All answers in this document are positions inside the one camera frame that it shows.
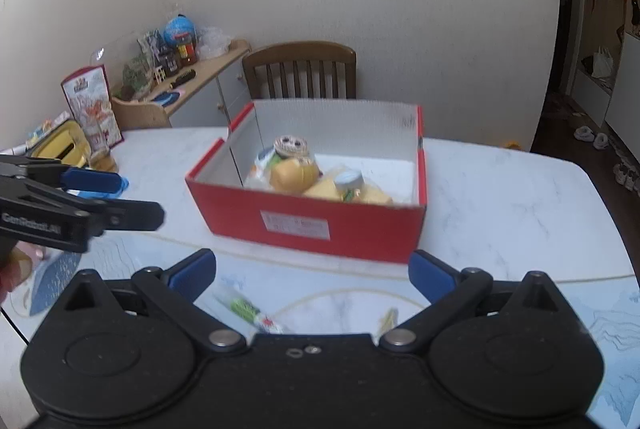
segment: blue gripper pad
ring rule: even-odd
[[[65,189],[92,190],[113,194],[120,190],[122,179],[116,173],[72,168],[62,174],[60,184]]]
[[[193,303],[216,277],[216,256],[209,249],[191,254],[162,273],[171,289]]]
[[[409,257],[409,281],[431,303],[457,286],[460,272],[423,251]]]

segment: dark wooden floor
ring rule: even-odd
[[[639,276],[640,196],[616,183],[613,166],[620,160],[613,149],[597,151],[592,144],[574,138],[574,130],[567,120],[542,118],[531,152],[569,160],[589,175],[618,227],[636,276]]]

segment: white plastic bag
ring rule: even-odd
[[[229,51],[231,37],[220,28],[198,29],[198,59],[213,59]]]
[[[599,47],[593,54],[593,73],[595,78],[607,78],[613,75],[613,57],[607,48]]]

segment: jar with yellow label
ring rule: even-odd
[[[190,33],[181,33],[174,36],[176,49],[183,66],[195,64],[198,61],[198,54]]]

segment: table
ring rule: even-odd
[[[211,234],[184,176],[213,142],[225,138],[225,128],[130,131],[124,136],[126,141],[113,152],[120,173],[130,181],[123,197],[161,203],[166,221],[158,236],[284,265],[406,278],[403,265],[278,249]],[[593,184],[578,166],[539,155],[434,139],[424,140],[424,150],[429,202],[420,248],[455,268],[483,268],[495,279],[520,279],[530,269],[543,269],[556,282],[566,284],[562,288],[565,295],[577,298],[572,301],[574,307],[578,302],[584,306],[582,312],[578,309],[583,322],[602,332],[605,342],[616,323],[637,322],[628,319],[638,303],[633,295],[638,287],[625,247]],[[586,289],[583,281],[597,282]],[[621,320],[608,313],[610,309],[620,313],[616,294],[622,289],[630,290],[631,306]],[[632,346],[631,350],[640,348],[640,344]],[[15,384],[17,396],[22,394],[20,387]],[[616,405],[620,420],[628,422],[632,417],[638,395],[640,391],[632,391],[624,405]],[[0,404],[0,416],[4,416],[3,409],[7,406]],[[598,409],[608,408],[598,404]],[[606,423],[606,427],[615,425]]]

